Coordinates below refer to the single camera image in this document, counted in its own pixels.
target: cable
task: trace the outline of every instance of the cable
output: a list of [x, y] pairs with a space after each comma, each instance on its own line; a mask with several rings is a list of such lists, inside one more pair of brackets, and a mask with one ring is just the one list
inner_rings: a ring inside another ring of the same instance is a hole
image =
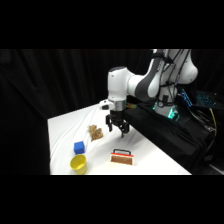
[[[205, 127], [205, 125], [204, 125], [204, 123], [190, 110], [190, 108], [189, 107], [187, 107], [188, 108], [188, 110], [189, 110], [189, 112], [192, 114], [192, 116], [195, 118], [195, 119], [197, 119], [202, 125], [203, 125], [203, 127], [205, 128], [205, 130], [206, 131], [208, 131], [208, 129], [210, 128], [208, 128], [207, 126]], [[214, 124], [215, 124], [215, 127], [216, 127], [216, 129], [215, 129], [215, 136], [217, 135], [217, 126], [216, 126], [216, 121], [215, 121], [215, 116], [214, 116], [214, 114], [213, 114], [213, 111], [212, 111], [212, 109], [210, 109], [210, 111], [211, 111], [211, 113], [212, 113], [212, 116], [213, 116], [213, 119], [214, 119]], [[211, 131], [208, 131], [209, 132], [209, 134], [212, 136], [212, 138], [213, 138], [213, 140], [212, 140], [212, 142], [211, 142], [211, 144], [208, 146], [208, 148], [207, 148], [207, 150], [206, 150], [206, 153], [208, 153], [208, 151], [211, 149], [211, 147], [212, 147], [212, 145], [213, 145], [213, 143], [215, 142], [215, 136], [212, 134], [212, 132]]]
[[143, 51], [142, 51], [142, 55], [141, 55], [141, 57], [140, 57], [140, 59], [139, 59], [139, 62], [138, 62], [137, 68], [135, 69], [134, 74], [135, 74], [135, 73], [137, 72], [137, 70], [138, 70], [138, 67], [139, 67], [139, 65], [140, 65], [140, 62], [141, 62], [141, 60], [142, 60], [142, 56], [143, 56], [144, 50], [145, 50], [145, 49], [143, 49]]
[[[173, 61], [176, 60], [176, 58], [177, 58], [177, 56], [180, 54], [180, 51], [181, 51], [181, 50], [182, 50], [182, 49], [180, 49], [180, 50], [177, 52], [177, 54], [176, 54], [175, 57], [173, 58]], [[166, 72], [167, 69], [169, 69], [170, 66], [171, 66], [171, 64], [170, 64], [166, 69], [164, 69], [163, 73]]]
[[217, 124], [216, 124], [216, 120], [215, 120], [215, 115], [214, 115], [214, 113], [213, 113], [213, 110], [210, 108], [210, 111], [211, 111], [211, 114], [212, 114], [212, 118], [213, 118], [213, 120], [214, 120], [214, 125], [215, 125], [215, 137], [217, 136], [217, 132], [218, 132], [218, 130], [217, 130]]

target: small figurine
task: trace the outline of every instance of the small figurine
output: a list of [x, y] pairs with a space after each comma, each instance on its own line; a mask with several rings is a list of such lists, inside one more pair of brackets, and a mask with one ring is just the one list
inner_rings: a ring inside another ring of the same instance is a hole
[[102, 129], [97, 129], [96, 125], [92, 125], [89, 127], [89, 133], [91, 136], [91, 142], [103, 137]]

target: white table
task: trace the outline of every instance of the white table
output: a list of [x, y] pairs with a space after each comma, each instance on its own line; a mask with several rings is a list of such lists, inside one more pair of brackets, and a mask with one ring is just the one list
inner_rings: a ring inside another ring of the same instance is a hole
[[[99, 110], [99, 105], [94, 105], [48, 120], [51, 175], [75, 175], [70, 168], [70, 161], [75, 156], [74, 143], [80, 141], [86, 147], [86, 175], [105, 174], [105, 164], [109, 162], [114, 149], [126, 149], [134, 155], [136, 169], [132, 174], [190, 175], [133, 127], [130, 126], [130, 132], [123, 139], [117, 127], [113, 126], [113, 131], [109, 132], [105, 124], [108, 114], [108, 111]], [[88, 132], [90, 125], [102, 128], [104, 137], [91, 142]]]

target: black curtain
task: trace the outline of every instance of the black curtain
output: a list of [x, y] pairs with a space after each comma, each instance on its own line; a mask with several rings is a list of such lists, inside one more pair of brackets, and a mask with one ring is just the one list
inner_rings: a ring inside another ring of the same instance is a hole
[[[144, 75], [151, 54], [149, 49], [1, 49], [0, 173], [49, 174], [47, 119], [106, 99], [109, 69], [126, 66]], [[195, 49], [193, 56], [198, 89], [223, 94], [224, 49]]]

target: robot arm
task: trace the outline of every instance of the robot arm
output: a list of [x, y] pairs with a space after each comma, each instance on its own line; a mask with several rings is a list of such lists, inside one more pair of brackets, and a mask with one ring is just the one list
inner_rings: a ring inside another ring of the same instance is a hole
[[189, 84], [198, 74], [190, 53], [190, 49], [154, 49], [148, 72], [144, 76], [135, 75], [126, 67], [111, 69], [108, 74], [109, 96], [100, 102], [100, 109], [110, 110], [110, 115], [106, 117], [110, 131], [115, 125], [121, 130], [122, 137], [129, 132], [129, 124], [123, 120], [127, 95], [142, 102], [157, 98], [155, 112], [167, 117], [174, 115], [176, 85]]

